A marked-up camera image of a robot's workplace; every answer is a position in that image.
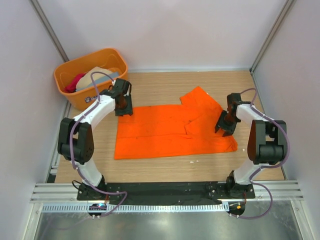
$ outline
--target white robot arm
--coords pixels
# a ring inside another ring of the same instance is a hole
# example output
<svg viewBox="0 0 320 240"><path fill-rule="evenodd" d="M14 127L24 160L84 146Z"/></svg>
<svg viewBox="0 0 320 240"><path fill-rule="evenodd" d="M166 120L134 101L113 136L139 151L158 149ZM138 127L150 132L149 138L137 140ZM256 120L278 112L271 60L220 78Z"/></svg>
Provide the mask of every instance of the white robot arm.
<svg viewBox="0 0 320 240"><path fill-rule="evenodd" d="M228 95L227 105L227 111L222 111L216 123L216 132L222 129L223 136L232 135L237 123L241 121L251 127L247 145L248 159L226 179L229 195L241 198L258 173L284 160L288 150L286 137L274 123L285 132L287 128L284 121L265 117L251 102L242 101L240 93Z"/></svg>
<svg viewBox="0 0 320 240"><path fill-rule="evenodd" d="M100 92L99 101L96 104L92 104L74 118L64 118L60 123L58 153L71 161L70 139L72 138L74 164L84 178L83 184L87 186L89 184L86 180L102 191L105 189L105 179L98 171L92 157L95 148L93 130L105 116L113 111L116 116L133 114L131 88L132 85L128 81L117 78L112 88ZM71 130L77 122L73 135L78 133L78 138L74 138L71 136ZM98 192L96 194L97 198L103 197L103 194Z"/></svg>

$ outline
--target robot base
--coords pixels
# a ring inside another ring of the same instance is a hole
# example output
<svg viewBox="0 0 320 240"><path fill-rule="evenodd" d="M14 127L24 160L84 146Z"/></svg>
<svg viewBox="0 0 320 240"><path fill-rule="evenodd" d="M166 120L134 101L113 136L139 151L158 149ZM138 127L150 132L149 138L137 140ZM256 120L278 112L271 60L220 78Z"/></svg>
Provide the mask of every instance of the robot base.
<svg viewBox="0 0 320 240"><path fill-rule="evenodd" d="M107 191L107 185L105 184L105 178L103 175L102 175L101 182L96 188L104 192ZM105 200L106 194L97 192L96 190L92 189L89 185L86 185L85 183L81 183L79 186L76 199L78 201Z"/></svg>
<svg viewBox="0 0 320 240"><path fill-rule="evenodd" d="M254 199L256 198L252 184L241 185L235 183L234 171L226 178L225 183L213 182L210 185L211 198L218 199Z"/></svg>

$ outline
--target orange basket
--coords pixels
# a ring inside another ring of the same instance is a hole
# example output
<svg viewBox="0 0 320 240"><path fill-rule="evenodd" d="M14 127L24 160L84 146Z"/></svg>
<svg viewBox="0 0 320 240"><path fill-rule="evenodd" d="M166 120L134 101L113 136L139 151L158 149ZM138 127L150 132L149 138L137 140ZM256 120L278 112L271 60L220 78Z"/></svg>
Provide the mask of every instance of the orange basket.
<svg viewBox="0 0 320 240"><path fill-rule="evenodd" d="M85 110L97 98L96 90L93 86L86 89L68 93L65 87L68 86L76 75L87 73L94 67L108 69L118 72L120 79L128 80L128 66L120 53L114 48L105 48L88 55L65 62L54 71L54 79L59 92L78 110ZM112 85L111 80L97 84L99 92Z"/></svg>

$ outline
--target wooden table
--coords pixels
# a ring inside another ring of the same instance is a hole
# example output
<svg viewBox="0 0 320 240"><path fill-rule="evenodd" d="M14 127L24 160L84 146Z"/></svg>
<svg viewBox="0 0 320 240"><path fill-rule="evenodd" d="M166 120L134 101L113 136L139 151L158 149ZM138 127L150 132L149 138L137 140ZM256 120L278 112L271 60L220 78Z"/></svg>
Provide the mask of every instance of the wooden table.
<svg viewBox="0 0 320 240"><path fill-rule="evenodd" d="M179 97L200 86L226 109L228 94L254 87L249 71L130 73L129 80L132 83L134 107L181 104ZM242 99L251 101L253 95L254 91L246 92L242 95ZM255 105L262 110L258 98ZM80 111L73 109L70 117L79 113ZM117 117L111 113L93 132L95 146L93 159L106 182L225 181L229 173L238 168L248 157L250 128L241 122L237 124L234 133L238 143L238 150L235 152L114 160L117 124ZM256 180L283 179L281 168L266 169L256 178ZM72 180L81 179L77 171L72 169L71 163L61 157L55 182L70 183Z"/></svg>

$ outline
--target red cloth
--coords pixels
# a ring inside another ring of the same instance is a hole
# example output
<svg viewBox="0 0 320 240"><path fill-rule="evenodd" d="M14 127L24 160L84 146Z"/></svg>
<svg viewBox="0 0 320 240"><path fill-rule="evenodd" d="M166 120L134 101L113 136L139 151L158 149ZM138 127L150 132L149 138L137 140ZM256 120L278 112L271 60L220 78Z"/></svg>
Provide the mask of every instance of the red cloth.
<svg viewBox="0 0 320 240"><path fill-rule="evenodd" d="M80 79L84 75L86 75L86 74L85 73L79 73L77 76L75 76L74 79L72 80L72 82L68 86L66 86L64 88L64 91L66 93L69 93L69 94L74 93L76 91L77 83L80 81Z"/></svg>
<svg viewBox="0 0 320 240"><path fill-rule="evenodd" d="M182 104L140 106L118 118L114 159L143 159L236 151L233 136L215 133L223 108L201 87Z"/></svg>

